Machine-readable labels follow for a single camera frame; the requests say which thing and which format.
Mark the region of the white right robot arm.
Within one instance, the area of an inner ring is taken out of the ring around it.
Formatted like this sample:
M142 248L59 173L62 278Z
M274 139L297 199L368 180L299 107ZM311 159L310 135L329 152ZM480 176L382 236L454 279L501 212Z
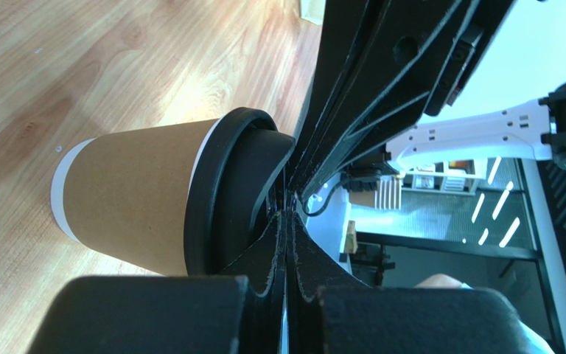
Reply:
M547 97L421 124L466 86L511 1L328 1L288 187L306 202L383 150L398 171L494 155L566 170L566 84Z

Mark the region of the black plastic cup lid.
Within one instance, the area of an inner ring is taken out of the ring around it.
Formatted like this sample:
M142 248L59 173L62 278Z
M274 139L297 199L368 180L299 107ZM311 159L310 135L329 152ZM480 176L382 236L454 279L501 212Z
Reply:
M295 144L269 114L254 108L236 108L213 124L189 183L188 275L219 273L258 239L268 223L268 194Z

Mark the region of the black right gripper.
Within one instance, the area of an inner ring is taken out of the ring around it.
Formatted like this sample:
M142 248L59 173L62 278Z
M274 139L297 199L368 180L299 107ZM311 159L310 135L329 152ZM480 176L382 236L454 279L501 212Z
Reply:
M328 1L290 159L298 200L412 128L424 111L435 117L451 106L513 6L480 1L465 28L463 1Z

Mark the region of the brown paper coffee cup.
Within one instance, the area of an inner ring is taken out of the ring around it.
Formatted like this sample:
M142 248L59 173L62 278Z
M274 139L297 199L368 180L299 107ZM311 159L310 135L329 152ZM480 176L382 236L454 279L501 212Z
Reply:
M70 239L171 277L187 275L189 189L217 120L109 133L75 145L52 177L50 203Z

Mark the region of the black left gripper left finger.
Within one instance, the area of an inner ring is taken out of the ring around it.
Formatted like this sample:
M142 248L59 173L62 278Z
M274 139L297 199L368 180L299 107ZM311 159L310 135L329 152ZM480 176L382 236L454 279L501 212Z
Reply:
M80 277L50 305L31 353L277 353L282 215L221 274Z

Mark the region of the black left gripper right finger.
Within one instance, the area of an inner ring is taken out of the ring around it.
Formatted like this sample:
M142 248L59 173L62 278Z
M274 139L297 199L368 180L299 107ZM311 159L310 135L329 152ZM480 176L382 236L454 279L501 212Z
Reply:
M285 215L291 353L529 353L508 300L490 289L371 288Z

